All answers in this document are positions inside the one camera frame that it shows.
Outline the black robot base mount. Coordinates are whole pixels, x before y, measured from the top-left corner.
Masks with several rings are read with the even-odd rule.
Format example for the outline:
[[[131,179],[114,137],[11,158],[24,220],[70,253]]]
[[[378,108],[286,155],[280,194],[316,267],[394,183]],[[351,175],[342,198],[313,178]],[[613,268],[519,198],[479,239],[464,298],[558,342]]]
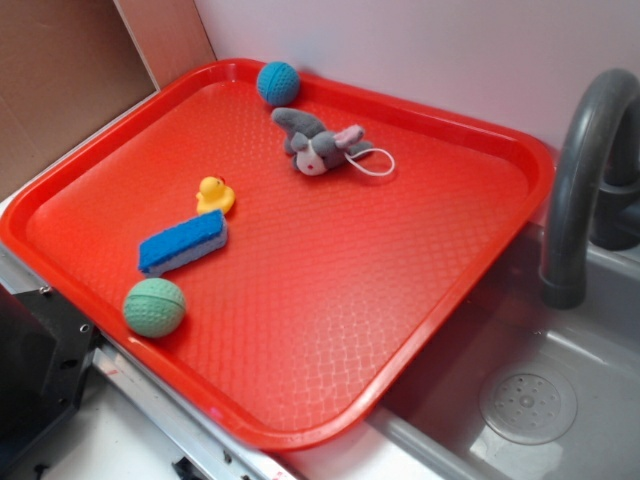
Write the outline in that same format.
[[[29,443],[78,408],[93,323],[64,296],[1,290],[1,447]]]

